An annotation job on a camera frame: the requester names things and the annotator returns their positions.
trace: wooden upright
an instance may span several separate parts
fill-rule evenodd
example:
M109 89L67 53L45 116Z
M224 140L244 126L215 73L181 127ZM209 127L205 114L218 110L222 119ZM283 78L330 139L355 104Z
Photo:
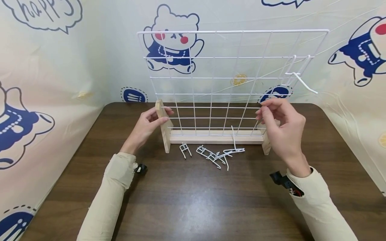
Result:
M164 106L164 103L162 102L162 100L161 99L157 100L156 111L157 111L158 118L161 118L164 116L169 117L168 114L166 113L165 109L162 108L163 106ZM171 128L169 128L169 127L173 127L173 123L171 122L171 120L168 120L165 124L161 125L162 139L164 140L164 146L165 146L165 152L166 153L169 153L169 151L170 151Z

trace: beige sleeve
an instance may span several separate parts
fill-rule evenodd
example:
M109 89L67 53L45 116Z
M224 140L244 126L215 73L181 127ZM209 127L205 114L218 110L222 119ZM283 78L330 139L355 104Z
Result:
M137 166L135 156L127 153L120 152L111 158L77 241L111 240L124 193L133 180Z
M304 192L291 195L300 209L315 241L357 241L355 234L330 198L330 191L315 168L310 176L299 178L287 170L288 178Z

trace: metal grid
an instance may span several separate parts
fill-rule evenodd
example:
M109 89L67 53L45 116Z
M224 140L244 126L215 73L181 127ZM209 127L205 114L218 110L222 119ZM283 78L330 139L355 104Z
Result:
M305 33L317 34L317 37L311 39L311 40L315 40L314 43L312 44L313 51L309 51L308 54L297 56L296 54L294 54L295 49L297 49L299 47L301 37ZM234 88L235 88L234 85L227 87L221 91L213 91L213 80L214 79L229 81L229 80L234 79L234 76L235 76L235 75L218 76L217 74L215 74L216 64L212 64L211 76L200 76L200 77L197 77L194 72L189 72L188 76L185 76L185 75L184 76L181 76L181 75L175 76L175 74L173 74L173 68L172 67L168 68L168 69L163 69L161 71L152 71L152 70L148 69L150 80L151 80L152 86L154 88L154 92L156 94L157 99L161 99L162 96L172 96L173 97L173 100L174 100L173 105L170 104L168 106L164 106L164 108L170 107L170 108L176 110L177 117L171 117L170 119L176 120L178 122L179 126L174 126L174 127L169 127L169 128L170 129L177 129L177 130L180 130L181 132L179 132L179 133L174 132L174 134L172 133L171 136L185 136L186 134L184 134L183 130L194 130L195 131L193 135L190 132L190 134L186 135L186 136L203 136L202 133L197 133L197 131L200 131L200 130L208 130L208 132L205 133L204 136L207 136L207 135L208 136L232 136L232 134L229 132L231 127L227 127L227 120L240 120L238 127L237 127L236 134L235 134L236 136L253 136L253 135L261 135L262 132L256 131L256 130L265 129L265 128L259 127L258 122L256 122L256 123L254 122L255 125L254 126L251 125L249 127L242 127L242 123L244 120L254 120L255 119L255 118L245 116L245 113L247 110L249 110L249 109L258 110L259 109L257 107L248 107L248 105L253 100L253 98L251 98L251 97L252 96L265 95L265 93L259 93L259 92L255 91L256 82L258 80L263 80L263 79L264 80L280 81L281 85L292 86L293 88L296 86L296 84L298 82L300 82L303 85L303 87L306 88L308 91L311 91L311 92L317 94L316 91L312 90L311 88L309 88L307 86L307 84L302 80L301 76L304 73L304 71L307 69L307 67L308 67L309 63L312 61L312 59L315 58L321 44L323 43L323 41L327 37L328 33L329 33L329 30L327 30L327 29L303 29L303 30L240 30L240 31L239 30L236 30L236 31L142 31L142 32L138 32L137 35L138 35L140 42L142 41L142 38L145 38L145 35L154 35L154 34L164 34L163 36L165 36L166 38L168 37L168 35L175 35L175 34L179 34L179 35L182 35L182 34L203 35L203 34L205 34L206 37L210 37L213 35L219 35L225 40L227 39L226 37L224 37L226 35L239 35L240 39L239 39L239 43L238 43L237 54L235 56L172 57L172 56L168 56L165 48L163 48L163 50L164 50L163 56L164 57L147 57L146 49L142 48L142 51L144 53L143 59L146 61L146 64L147 64L148 59L153 59L153 60L154 59L165 59L167 65L169 65L169 62L173 61L171 59L189 59L190 66L193 66L192 65L192 59L195 59L197 62L200 61L200 59L210 59L213 62L215 62L216 60L221 60L221 59L229 59L229 60L235 59L235 63L233 66L233 73L234 74L237 73L237 66L238 66L239 60L242 60L242 59L260 60L259 66L256 67L256 69L257 69L256 76L254 78L245 77L243 79L245 79L246 81L244 83L240 84L240 85L243 85L243 84L247 84L247 83L252 83L252 87L251 87L251 90L249 93L248 92L234 93ZM261 55L258 55L258 56L242 56L240 54L240 49L241 49L243 39L245 38L245 36L248 36L251 34L268 34L269 35L269 37L267 38L267 41L265 43L263 53ZM285 39L286 34L292 34L292 35L297 34L297 37L295 38L296 40L293 42L293 44L288 45L288 47L291 49L290 53L287 54L286 56L269 56L267 53L267 49L268 49L268 45L270 44L272 36L281 35L281 37L283 39ZM286 60L285 64L280 69L278 69L279 71L277 71L277 70L275 71L276 73L280 72L278 75L275 75L273 77L266 77L266 75L262 76L260 74L264 61L278 60L278 59L285 59ZM301 65L299 65L299 67L297 68L297 71L294 71L293 69L294 69L294 66L296 63L301 63ZM194 87L192 87L191 93L179 93L178 91L176 91L175 85L178 84L178 81L187 80L187 79L190 79L192 82L199 80L199 79L200 80L205 80L205 79L211 80L212 83L211 83L210 93L209 94L208 93L197 93L197 92L195 92ZM156 88L155 81L167 81L167 83L172 86L172 91L164 93L162 90L158 90ZM219 93L219 92L222 92L222 91L229 89L229 88L230 88L230 93ZM210 106L196 106L200 97L208 96L208 95L210 95L210 102L209 102ZM181 103L183 101L187 100L187 99L181 99L181 97L184 97L184 96L192 96L189 99L191 99L193 101L193 106L181 106ZM220 96L224 97L223 99L228 98L227 106L213 106L213 103L215 103L213 101L213 97L220 97ZM244 107L231 106L232 97L235 97L235 96L247 96ZM182 111L183 109L193 109L193 116L185 117L183 115L180 115L180 111ZM206 117L197 117L196 116L196 110L198 110L198 109L209 109L209 115ZM215 109L226 109L225 116L213 117L212 116L212 113L213 113L212 110L215 110ZM242 109L243 114L240 117L230 117L229 116L230 110L235 110L235 109L239 109L239 110ZM183 126L181 123L181 120L186 120L186 119L194 119L194 126ZM203 120L203 119L205 119L205 120L209 119L209 125L206 127L197 126L197 121ZM213 126L212 125L212 122L214 120L218 120L218 119L224 120L223 126Z

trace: cartoon bear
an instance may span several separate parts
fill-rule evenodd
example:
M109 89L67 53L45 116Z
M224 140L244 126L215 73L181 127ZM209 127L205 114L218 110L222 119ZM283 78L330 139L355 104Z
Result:
M19 88L5 90L0 82L0 170L20 161L36 135L49 132L54 125L51 116L24 107Z
M197 31L200 18L197 14L176 15L166 4L157 9L153 26L144 31ZM204 47L204 40L197 34L144 34L149 51L147 65L151 70L175 69L182 74L192 73L196 64L192 61Z
M362 24L329 64L345 63L354 69L354 84L368 85L374 74L386 74L386 18L373 17Z

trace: person's right hand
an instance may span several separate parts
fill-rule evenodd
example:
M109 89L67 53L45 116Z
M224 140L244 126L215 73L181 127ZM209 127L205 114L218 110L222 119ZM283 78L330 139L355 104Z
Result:
M293 175L309 176L311 169L300 147L306 118L286 99L268 99L261 105L261 109L256 112L256 119L263 119L262 123L267 127L268 139L275 153L283 159ZM281 122L280 127L275 119Z

